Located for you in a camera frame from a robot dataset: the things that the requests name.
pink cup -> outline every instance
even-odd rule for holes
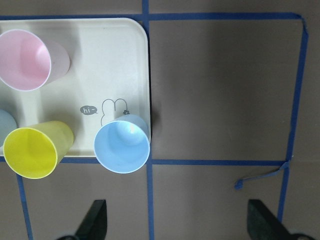
[[[0,79],[19,91],[32,91],[64,76],[70,67],[67,51],[32,32],[13,29],[0,35]]]

yellow cup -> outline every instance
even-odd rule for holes
[[[3,155],[9,167],[28,179],[53,172],[74,143],[74,134],[62,121],[20,127],[4,140]]]

yellow cup rim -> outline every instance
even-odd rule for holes
[[[54,161],[54,166],[52,167],[52,170],[46,174],[46,175],[43,175],[43,176],[40,176],[40,177],[30,177],[30,176],[27,176],[25,174],[20,174],[19,172],[17,172],[16,170],[14,170],[11,165],[9,164],[9,162],[7,161],[7,158],[6,158],[6,151],[5,151],[5,145],[6,145],[6,141],[7,139],[9,138],[9,136],[11,134],[13,134],[14,132],[17,132],[17,131],[21,131],[21,130],[32,130],[32,131],[36,131],[40,134],[42,134],[43,136],[45,136],[47,138],[47,140],[51,143],[51,145],[53,146],[53,149],[54,149],[54,153],[55,153],[55,161]],[[25,126],[25,127],[19,127],[19,128],[16,128],[15,130],[11,131],[8,136],[6,136],[4,142],[3,142],[3,156],[4,156],[4,159],[6,161],[6,163],[8,164],[8,166],[17,174],[19,174],[20,176],[24,177],[24,178],[27,178],[27,179],[42,179],[42,178],[45,178],[47,176],[49,176],[56,168],[57,164],[58,164],[58,152],[57,152],[57,148],[54,144],[54,142],[50,139],[50,137],[48,137],[48,135],[46,135],[44,132],[38,130],[38,129],[35,129],[35,128],[32,128],[32,127],[28,127],[28,126]]]

cup rim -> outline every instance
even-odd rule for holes
[[[17,91],[21,91],[21,92],[30,92],[30,91],[34,91],[34,90],[37,90],[37,89],[41,88],[44,84],[47,83],[47,81],[48,81],[48,79],[49,79],[49,76],[50,76],[50,74],[51,74],[51,70],[52,70],[51,55],[50,55],[50,52],[49,52],[49,50],[48,50],[47,45],[44,43],[44,41],[42,41],[42,39],[41,39],[40,37],[38,37],[38,36],[37,36],[36,34],[34,34],[33,32],[28,31],[28,30],[25,30],[25,29],[19,29],[19,28],[14,28],[14,29],[10,29],[10,30],[4,31],[3,33],[0,34],[0,39],[1,39],[2,36],[6,35],[6,34],[9,34],[10,32],[25,32],[25,33],[27,33],[27,34],[32,35],[33,37],[35,37],[37,40],[39,40],[39,41],[45,46],[45,49],[46,49],[46,51],[47,51],[47,53],[48,53],[48,55],[49,55],[49,62],[50,62],[49,72],[48,72],[45,80],[42,81],[42,83],[41,83],[39,86],[34,87],[34,88],[30,88],[30,89],[19,89],[19,88],[16,88],[16,87],[14,87],[14,86],[11,86],[10,84],[8,84],[8,83],[1,77],[1,75],[0,75],[0,80],[1,80],[4,84],[6,84],[8,87],[10,87],[10,88],[12,88],[12,89],[14,89],[14,90],[17,90]]]
[[[52,145],[53,149],[54,149],[54,153],[55,153],[55,160],[54,160],[54,166],[52,167],[52,169],[45,175],[43,176],[40,176],[40,177],[30,177],[28,176],[27,174],[21,174],[20,172],[16,171],[11,165],[10,163],[7,161],[7,158],[6,158],[6,151],[5,151],[5,145],[6,145],[6,141],[8,139],[8,137],[13,134],[14,132],[17,132],[17,131],[21,131],[21,130],[32,130],[32,131],[35,131],[35,132],[38,132],[40,134],[42,134],[43,136],[45,136],[45,138],[50,142],[50,144]],[[4,159],[6,161],[6,163],[8,164],[8,166],[17,174],[19,174],[20,176],[22,177],[25,177],[27,179],[42,179],[42,178],[45,178],[47,176],[49,176],[56,168],[57,164],[58,164],[58,152],[57,152],[57,148],[54,144],[54,142],[48,137],[48,135],[46,135],[44,132],[38,130],[38,129],[35,129],[35,128],[32,128],[32,127],[28,127],[28,126],[25,126],[25,127],[19,127],[19,128],[16,128],[15,130],[11,131],[8,136],[5,138],[4,140],[4,143],[3,143],[3,156],[4,156]]]
[[[106,166],[104,163],[102,163],[102,162],[99,160],[99,158],[98,158],[98,156],[97,156],[97,153],[96,153],[96,138],[97,138],[97,135],[99,134],[99,132],[100,132],[103,128],[105,128],[106,126],[111,125],[111,124],[114,124],[114,123],[118,123],[118,122],[130,123],[130,124],[133,124],[135,127],[139,128],[139,130],[143,132],[144,139],[146,140],[147,146],[148,146],[148,150],[147,150],[147,151],[148,151],[148,155],[147,155],[147,157],[145,158],[145,160],[143,161],[143,163],[142,163],[141,165],[139,165],[138,167],[134,168],[133,170],[125,171],[125,172],[124,172],[124,171],[117,171],[117,170],[111,169],[110,167]],[[95,136],[94,136],[94,141],[93,141],[93,150],[94,150],[94,155],[95,155],[96,159],[98,160],[98,162],[99,162],[104,168],[108,169],[109,171],[111,171],[111,172],[113,172],[113,173],[117,173],[117,174],[130,174],[130,173],[133,173],[133,172],[139,170],[140,168],[143,167],[143,165],[146,164],[146,162],[147,162],[147,160],[149,159],[149,156],[150,156],[150,150],[151,150],[151,148],[150,148],[150,142],[149,142],[148,136],[146,135],[145,131],[143,131],[138,125],[136,125],[136,124],[134,124],[134,123],[132,123],[132,122],[130,122],[130,121],[125,121],[125,120],[113,120],[113,121],[108,122],[107,124],[103,125],[102,127],[100,127],[100,129],[96,132],[96,134],[95,134]]]

pink cup rim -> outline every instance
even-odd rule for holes
[[[33,32],[30,32],[28,30],[25,30],[25,29],[18,29],[18,28],[14,28],[14,29],[10,29],[10,30],[7,30],[7,31],[4,31],[3,33],[0,34],[0,39],[1,37],[3,37],[4,35],[6,34],[9,34],[10,32],[25,32],[29,35],[32,35],[34,38],[36,38],[37,40],[39,40],[44,46],[45,46],[45,49],[46,51],[48,52],[48,55],[49,55],[49,62],[50,62],[50,67],[49,67],[49,72],[48,72],[48,75],[46,76],[46,79],[42,82],[42,84],[40,84],[39,86],[37,87],[34,87],[34,88],[31,88],[31,89],[19,89],[19,88],[16,88],[16,87],[13,87],[11,86],[10,84],[8,84],[5,80],[3,80],[3,78],[1,77],[0,75],[0,79],[1,81],[6,84],[8,87],[12,88],[12,89],[15,89],[15,90],[18,90],[18,91],[22,91],[22,92],[30,92],[30,91],[33,91],[33,90],[36,90],[36,89],[39,89],[41,88],[44,84],[46,84],[46,82],[48,81],[49,79],[49,76],[51,74],[51,69],[52,69],[52,61],[51,61],[51,55],[50,55],[50,52],[47,48],[47,45],[44,43],[44,41],[41,40],[40,37],[38,37],[36,34],[34,34]]]

